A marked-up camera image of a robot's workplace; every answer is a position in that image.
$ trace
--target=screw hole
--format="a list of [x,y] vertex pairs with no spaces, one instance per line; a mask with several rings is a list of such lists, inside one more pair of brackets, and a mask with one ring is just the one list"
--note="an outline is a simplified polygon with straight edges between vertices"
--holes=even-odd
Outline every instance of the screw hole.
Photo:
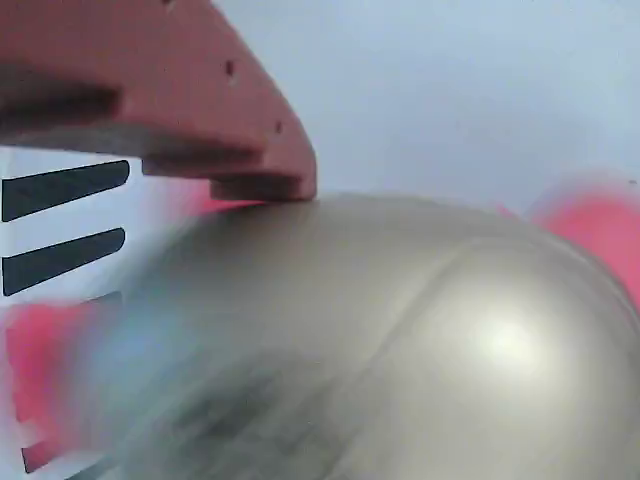
[[233,82],[236,76],[236,62],[233,60],[224,62],[224,74],[227,76],[229,82]]

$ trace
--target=red blurred object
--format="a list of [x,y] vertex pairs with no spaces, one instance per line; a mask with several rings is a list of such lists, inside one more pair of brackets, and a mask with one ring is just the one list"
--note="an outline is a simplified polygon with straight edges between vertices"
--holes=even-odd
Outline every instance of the red blurred object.
[[69,342],[94,305],[21,305],[7,313],[7,358],[13,370],[13,398],[17,417],[32,421],[45,432],[47,452],[72,447],[64,425],[54,415],[59,393],[58,368]]
[[559,197],[534,221],[607,266],[640,306],[640,199],[622,189],[586,187]]

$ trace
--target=black stripe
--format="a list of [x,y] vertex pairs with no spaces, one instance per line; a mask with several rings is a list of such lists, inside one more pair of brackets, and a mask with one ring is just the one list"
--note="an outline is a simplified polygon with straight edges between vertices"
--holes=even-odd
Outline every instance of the black stripe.
[[124,240],[124,230],[115,228],[13,257],[3,257],[4,295],[14,295],[116,253],[124,245]]
[[100,305],[113,305],[115,307],[122,306],[122,293],[110,292],[96,298],[88,300],[87,303],[98,303]]
[[2,221],[120,187],[130,171],[129,162],[121,160],[2,180]]

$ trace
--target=white panel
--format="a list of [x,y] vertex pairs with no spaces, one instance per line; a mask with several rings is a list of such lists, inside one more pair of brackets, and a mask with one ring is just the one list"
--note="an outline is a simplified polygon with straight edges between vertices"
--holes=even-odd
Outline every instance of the white panel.
[[[116,160],[121,158],[0,149],[0,176],[18,178]],[[127,161],[131,173],[121,187],[0,223],[0,253],[5,257],[113,228],[123,228],[126,235],[124,246],[117,253],[10,297],[0,296],[0,307],[32,301],[76,302],[108,293],[120,270],[131,268],[147,246],[153,245],[157,235],[177,225],[175,214],[179,208],[167,209],[172,203],[170,199],[179,194],[187,197],[189,188],[195,184],[143,177],[141,162],[138,159]],[[0,478],[24,476],[30,480],[63,480],[94,463],[98,455],[72,453],[29,475],[24,473],[20,447],[33,445],[41,436],[33,426],[19,425],[15,421],[8,390],[11,372],[4,358],[4,335],[0,345]],[[117,473],[112,472],[108,478],[116,480],[116,477]]]

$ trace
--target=red plastic bracket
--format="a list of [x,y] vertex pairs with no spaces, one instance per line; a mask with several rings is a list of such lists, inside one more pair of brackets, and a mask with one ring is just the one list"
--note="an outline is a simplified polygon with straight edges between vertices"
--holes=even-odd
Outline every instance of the red plastic bracket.
[[209,0],[2,0],[0,143],[140,157],[221,199],[316,193],[300,121]]

